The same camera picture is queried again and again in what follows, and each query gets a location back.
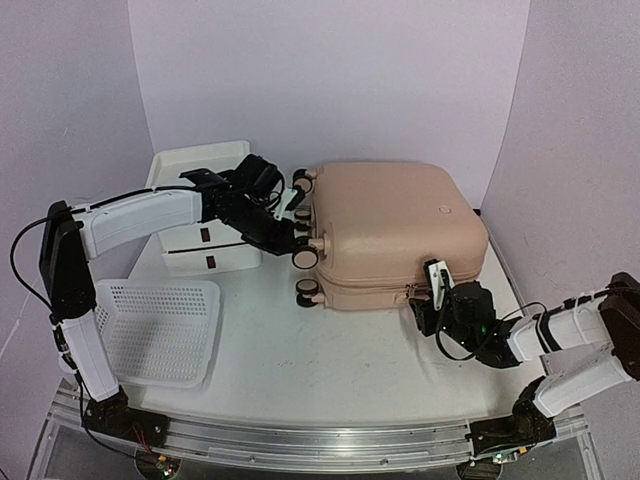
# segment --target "perforated basket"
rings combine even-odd
[[[191,280],[96,283],[98,328],[122,383],[192,388],[213,354],[220,289]]]

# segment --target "white table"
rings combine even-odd
[[[151,237],[130,278],[168,277]],[[289,257],[196,277],[222,291],[221,324],[199,390],[132,388],[132,403],[169,414],[282,425],[401,425],[507,414],[543,374],[539,362],[495,370],[451,362],[416,329],[411,311],[346,313],[298,307],[308,276]],[[518,308],[492,249],[480,277],[499,316]],[[461,354],[448,338],[446,346]]]

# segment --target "metal rail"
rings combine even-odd
[[[80,429],[77,392],[61,387],[49,420]],[[558,440],[588,435],[580,406],[558,416]],[[158,452],[199,462],[261,470],[370,473],[424,470],[471,458],[466,421],[372,427],[258,425],[170,415]],[[124,440],[102,437],[134,447]],[[51,441],[51,435],[42,439]]]

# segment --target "white wall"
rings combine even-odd
[[[17,480],[60,375],[48,314],[11,275],[9,246],[54,201],[140,187],[153,152],[126,0],[0,0],[0,12],[0,467]],[[39,276],[41,234],[18,252],[28,282]],[[101,258],[94,274],[122,276],[134,250]]]
[[[640,278],[639,32],[636,1],[531,2],[512,114],[482,205],[526,301],[553,306],[621,270]],[[606,478],[640,478],[640,385],[584,406]]]
[[[232,139],[280,166],[436,163],[479,206],[528,0],[130,0],[156,151]]]

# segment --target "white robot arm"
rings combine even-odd
[[[128,407],[111,369],[95,319],[96,293],[88,262],[118,245],[169,228],[219,219],[240,231],[247,243],[275,255],[297,247],[295,224],[282,218],[304,198],[301,190],[273,189],[283,177],[261,157],[249,155],[235,170],[198,169],[182,174],[193,187],[145,189],[74,209],[65,202],[49,208],[40,273],[47,291],[56,345],[91,400],[89,428],[136,441],[132,426],[149,445],[162,446],[165,416]]]
[[[640,283],[631,275],[618,273],[600,291],[509,320],[496,319],[491,293],[478,282],[453,286],[444,262],[427,262],[424,270],[433,300],[410,298],[410,305],[418,329],[434,335],[451,360],[475,358],[490,367],[511,368],[560,350],[597,347],[570,370],[532,382],[511,416],[472,422],[469,439],[476,458],[550,440],[555,437],[553,417],[560,412],[615,385],[640,380]],[[441,333],[470,354],[452,356]]]

